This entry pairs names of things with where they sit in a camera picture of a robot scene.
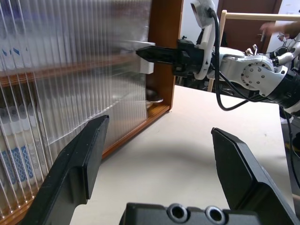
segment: door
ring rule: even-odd
[[[277,14],[282,0],[220,0],[218,16],[221,18],[222,10],[230,13],[267,13]],[[257,45],[260,53],[267,51],[270,37],[262,38],[260,27],[266,21],[254,20],[226,20],[224,37],[228,47],[246,51]]]

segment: blue patterned label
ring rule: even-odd
[[[7,168],[9,177],[11,179],[11,182],[12,182],[12,184],[15,184],[16,180],[15,180],[14,170],[10,164],[7,151],[2,152],[2,157],[3,157],[5,167]]]
[[[16,147],[15,149],[11,150],[11,154],[13,155],[15,166],[16,166],[17,172],[18,172],[19,177],[20,177],[20,181],[23,182],[27,178],[26,178],[26,173],[25,173],[24,166],[23,166],[23,163],[22,163],[20,151]]]
[[[33,178],[33,171],[32,171],[31,165],[30,165],[30,160],[29,160],[29,157],[28,157],[28,152],[26,150],[26,147],[25,146],[21,147],[21,151],[22,151],[22,154],[23,154],[23,157],[24,157],[25,166],[26,166],[26,169],[27,169],[28,176],[31,179],[31,178]]]

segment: transparent corrugated panel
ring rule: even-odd
[[[109,114],[109,148],[147,119],[151,0],[0,1],[0,220],[32,199],[60,151]]]

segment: screw hole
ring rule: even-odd
[[[221,215],[221,213],[219,212],[219,211],[217,211],[217,210],[211,210],[210,211],[210,217],[213,219],[213,220],[215,220],[215,221],[221,221],[221,219],[222,219],[222,215]]]
[[[184,211],[182,210],[182,208],[176,206],[176,207],[174,207],[174,208],[172,209],[172,214],[173,214],[173,216],[175,216],[177,219],[181,219],[181,218],[183,218]]]

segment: table surface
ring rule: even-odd
[[[240,101],[222,96],[225,106]],[[126,203],[228,208],[210,131],[244,141],[294,210],[278,105],[247,103],[224,112],[214,93],[175,86],[173,108],[100,166],[91,200],[72,225],[118,225]]]

